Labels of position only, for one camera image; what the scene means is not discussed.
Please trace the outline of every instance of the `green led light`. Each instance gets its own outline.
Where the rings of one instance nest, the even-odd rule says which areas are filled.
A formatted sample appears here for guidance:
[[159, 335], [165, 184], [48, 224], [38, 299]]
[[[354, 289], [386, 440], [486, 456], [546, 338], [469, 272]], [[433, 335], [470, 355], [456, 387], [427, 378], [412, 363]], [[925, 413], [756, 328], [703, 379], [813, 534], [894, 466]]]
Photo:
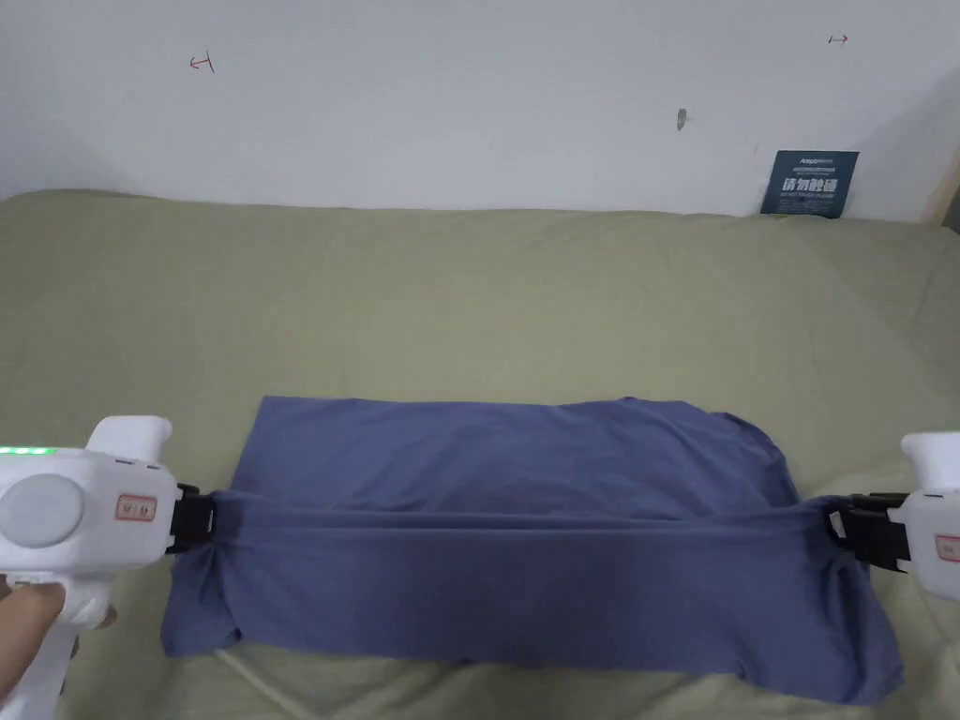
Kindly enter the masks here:
[[0, 447], [0, 455], [53, 455], [52, 447]]

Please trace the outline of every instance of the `wrinkled fabric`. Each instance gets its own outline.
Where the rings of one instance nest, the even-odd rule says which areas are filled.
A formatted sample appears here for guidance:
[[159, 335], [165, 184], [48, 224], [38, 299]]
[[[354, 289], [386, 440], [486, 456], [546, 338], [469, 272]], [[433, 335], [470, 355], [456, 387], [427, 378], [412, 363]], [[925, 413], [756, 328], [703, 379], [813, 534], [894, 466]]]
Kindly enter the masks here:
[[733, 673], [872, 704], [901, 682], [869, 571], [731, 415], [267, 397], [171, 656], [239, 639], [452, 662]]

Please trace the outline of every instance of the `human hand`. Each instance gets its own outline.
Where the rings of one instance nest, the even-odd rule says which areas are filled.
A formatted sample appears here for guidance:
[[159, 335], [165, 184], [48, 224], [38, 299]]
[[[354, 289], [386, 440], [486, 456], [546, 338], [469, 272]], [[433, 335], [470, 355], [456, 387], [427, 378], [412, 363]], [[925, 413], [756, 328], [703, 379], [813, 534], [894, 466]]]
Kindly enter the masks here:
[[[25, 585], [11, 591], [0, 575], [0, 702], [30, 667], [66, 599], [62, 585]], [[100, 627], [116, 620], [110, 608]]]

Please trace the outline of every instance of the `red pen mark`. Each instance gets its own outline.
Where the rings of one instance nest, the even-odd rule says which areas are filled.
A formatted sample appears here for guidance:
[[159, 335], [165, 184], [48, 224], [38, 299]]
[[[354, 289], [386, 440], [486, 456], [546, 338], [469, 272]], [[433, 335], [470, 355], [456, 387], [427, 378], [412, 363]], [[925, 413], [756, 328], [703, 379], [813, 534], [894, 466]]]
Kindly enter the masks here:
[[190, 59], [190, 67], [192, 67], [194, 70], [199, 70], [199, 69], [200, 69], [200, 66], [203, 65], [204, 63], [206, 63], [207, 65], [210, 66], [210, 72], [211, 72], [211, 73], [212, 73], [212, 72], [216, 72], [216, 71], [213, 69], [213, 62], [210, 61], [210, 51], [209, 51], [209, 50], [206, 51], [206, 60], [197, 60], [196, 58], [191, 58], [191, 59]]

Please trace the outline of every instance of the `green bedsheet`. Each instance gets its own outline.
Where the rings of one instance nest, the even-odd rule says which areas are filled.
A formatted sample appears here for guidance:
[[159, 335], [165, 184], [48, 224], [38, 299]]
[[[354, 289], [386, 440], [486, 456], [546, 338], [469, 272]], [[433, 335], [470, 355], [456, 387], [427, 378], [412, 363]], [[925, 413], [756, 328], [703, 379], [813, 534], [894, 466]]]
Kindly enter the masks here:
[[[166, 464], [206, 489], [229, 482], [266, 394], [685, 399], [767, 430], [806, 495], [909, 489], [888, 463], [900, 436], [960, 426], [960, 242], [944, 229], [51, 192], [0, 204], [0, 253], [0, 437], [83, 444], [103, 416], [162, 415]], [[122, 619], [84, 639], [63, 717], [284, 717], [238, 662], [323, 718], [960, 716], [960, 605], [906, 576], [876, 576], [906, 688], [852, 710], [727, 677], [255, 647], [171, 662], [168, 574], [117, 580]]]

